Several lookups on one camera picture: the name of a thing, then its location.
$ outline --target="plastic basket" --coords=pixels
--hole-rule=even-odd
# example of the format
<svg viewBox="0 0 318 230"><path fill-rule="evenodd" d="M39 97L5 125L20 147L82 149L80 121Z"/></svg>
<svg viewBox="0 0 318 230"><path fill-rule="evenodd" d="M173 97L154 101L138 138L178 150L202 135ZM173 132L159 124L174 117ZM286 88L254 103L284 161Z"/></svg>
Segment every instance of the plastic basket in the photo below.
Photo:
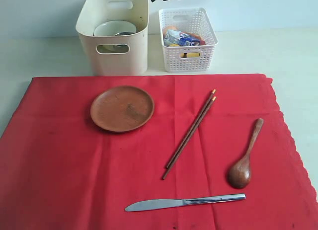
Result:
<svg viewBox="0 0 318 230"><path fill-rule="evenodd" d="M128 6L122 6L122 3L127 3ZM125 36L93 36L97 26L111 20L133 23L137 33ZM95 75L141 75L147 70L148 20L148 0L86 0L76 31ZM129 50L126 53L100 53L97 48L119 44L127 45Z"/></svg>
<svg viewBox="0 0 318 230"><path fill-rule="evenodd" d="M218 43L205 9L176 8L159 11L164 67L168 72L206 71L211 64L214 47ZM162 29L176 26L178 30L201 36L206 45L167 47L163 44ZM182 58L184 54L198 53L196 58Z"/></svg>

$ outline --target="food packet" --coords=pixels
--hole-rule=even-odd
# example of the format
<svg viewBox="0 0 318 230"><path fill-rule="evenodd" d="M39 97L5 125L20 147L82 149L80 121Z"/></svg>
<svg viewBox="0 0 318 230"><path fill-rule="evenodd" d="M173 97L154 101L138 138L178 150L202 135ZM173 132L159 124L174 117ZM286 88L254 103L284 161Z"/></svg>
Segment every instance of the food packet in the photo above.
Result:
<svg viewBox="0 0 318 230"><path fill-rule="evenodd" d="M179 46L196 46L200 44L200 40L178 30L167 30L163 43L165 46L172 44Z"/></svg>

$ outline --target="wooden chopstick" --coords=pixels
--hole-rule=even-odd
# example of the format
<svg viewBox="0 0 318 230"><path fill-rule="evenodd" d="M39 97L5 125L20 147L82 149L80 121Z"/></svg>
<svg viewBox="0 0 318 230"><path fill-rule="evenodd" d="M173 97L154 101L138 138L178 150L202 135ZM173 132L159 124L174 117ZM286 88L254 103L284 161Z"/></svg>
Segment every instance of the wooden chopstick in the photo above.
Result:
<svg viewBox="0 0 318 230"><path fill-rule="evenodd" d="M212 106L212 103L214 102L214 100L216 99L216 97L214 96L211 100L209 100L207 107L204 109L202 115L199 117L198 121L196 122L196 124L194 125L194 127L192 128L192 130L190 131L189 135L187 136L186 140L183 142L182 146L180 147L179 152L176 154L176 156L173 158L170 166L168 167L168 169L165 171L162 179L165 179L167 177L167 175L169 174L170 170L172 169L174 163L177 161L179 155L181 154L183 148L185 147L185 145L188 143L189 139L192 137L194 131L197 129L197 127L200 125L202 119L204 118L205 114L209 111L210 107Z"/></svg>
<svg viewBox="0 0 318 230"><path fill-rule="evenodd" d="M199 120L199 118L201 117L202 113L204 112L204 110L206 109L206 107L208 106L209 102L211 101L214 93L215 93L215 89L212 90L211 94L209 95L208 99L206 100L206 102L204 103L203 107L201 108L200 112L198 113L198 115L196 116L196 118L194 119L194 121L192 122L191 127L189 128L188 132L185 134L185 136L183 137L182 142L179 144L177 150L174 152L173 156L170 158L168 164L166 165L166 168L168 169L173 161L173 159L178 155L178 152L180 152L180 149L183 145L183 143L186 141L186 139L189 137L189 134L191 133L192 129L194 128L195 124L197 123L197 121Z"/></svg>

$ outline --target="table surface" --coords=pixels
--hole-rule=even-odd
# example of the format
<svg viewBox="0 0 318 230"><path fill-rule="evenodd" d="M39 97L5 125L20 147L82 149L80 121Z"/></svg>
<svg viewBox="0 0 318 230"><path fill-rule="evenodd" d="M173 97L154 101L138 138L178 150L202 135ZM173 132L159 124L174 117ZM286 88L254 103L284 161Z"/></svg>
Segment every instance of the table surface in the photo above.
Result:
<svg viewBox="0 0 318 230"><path fill-rule="evenodd" d="M317 190L318 28L218 32L217 37L207 72L168 73L160 36L150 35L145 75L262 73L274 78L277 102ZM0 40L0 45L0 135L32 77L92 75L77 37Z"/></svg>

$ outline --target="knife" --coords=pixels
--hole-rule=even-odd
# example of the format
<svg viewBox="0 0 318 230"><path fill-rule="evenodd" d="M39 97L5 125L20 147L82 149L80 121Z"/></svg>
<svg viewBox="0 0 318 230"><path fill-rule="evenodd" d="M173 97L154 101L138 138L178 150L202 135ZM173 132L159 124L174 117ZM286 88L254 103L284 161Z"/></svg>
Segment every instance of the knife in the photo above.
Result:
<svg viewBox="0 0 318 230"><path fill-rule="evenodd" d="M152 199L136 202L125 208L126 212L173 208L194 204L210 204L246 199L245 194L230 194L199 199Z"/></svg>

